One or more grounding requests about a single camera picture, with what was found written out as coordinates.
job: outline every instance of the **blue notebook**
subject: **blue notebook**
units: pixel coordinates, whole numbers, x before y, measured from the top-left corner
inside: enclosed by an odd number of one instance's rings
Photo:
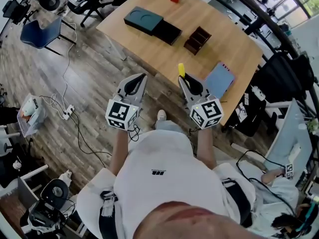
[[[206,77],[205,83],[211,94],[221,99],[224,93],[235,80],[235,76],[225,64],[218,62],[211,73]]]

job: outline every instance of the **wooden table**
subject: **wooden table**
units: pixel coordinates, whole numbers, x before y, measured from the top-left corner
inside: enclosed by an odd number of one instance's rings
[[[124,23],[123,18],[140,6],[164,17],[182,30],[173,46],[149,36]],[[193,55],[184,43],[198,26],[212,36],[202,49]],[[178,85],[178,63],[184,63],[187,73],[202,79],[222,61],[235,75],[235,81],[222,97],[225,125],[244,94],[258,64],[262,50],[227,16],[202,0],[128,0],[112,12],[97,27],[109,38],[127,48],[152,68]]]

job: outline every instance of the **shirt logo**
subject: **shirt logo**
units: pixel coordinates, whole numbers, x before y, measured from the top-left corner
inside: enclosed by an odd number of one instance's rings
[[[152,175],[163,175],[166,170],[152,170]]]

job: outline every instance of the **plastic container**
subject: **plastic container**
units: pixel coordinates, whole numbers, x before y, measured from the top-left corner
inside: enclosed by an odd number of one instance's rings
[[[22,107],[26,104],[26,102],[30,99],[36,99],[38,105],[39,105],[39,116],[38,118],[36,119],[36,122],[30,126],[29,123],[27,122],[26,119],[22,118],[21,117],[21,114],[22,114]],[[18,120],[18,123],[19,123],[19,126],[20,126],[20,129],[21,129],[21,132],[23,134],[23,137],[27,137],[28,135],[31,135],[31,134],[34,134],[34,133],[37,133],[38,132],[38,129],[40,128],[40,126],[43,124],[46,116],[47,116],[47,113],[46,113],[46,109],[45,109],[45,106],[43,105],[43,99],[42,98],[39,98],[37,96],[33,96],[31,94],[28,94],[26,96],[26,98],[24,99],[22,105],[21,105],[21,108],[19,110],[19,113],[17,115],[17,120]]]

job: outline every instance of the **power strip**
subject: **power strip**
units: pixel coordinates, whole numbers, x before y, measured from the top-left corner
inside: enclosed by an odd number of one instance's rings
[[[73,105],[69,105],[68,109],[66,109],[66,114],[63,114],[63,118],[65,120],[68,120],[70,118],[70,116],[72,115],[72,113],[74,112],[74,106]]]

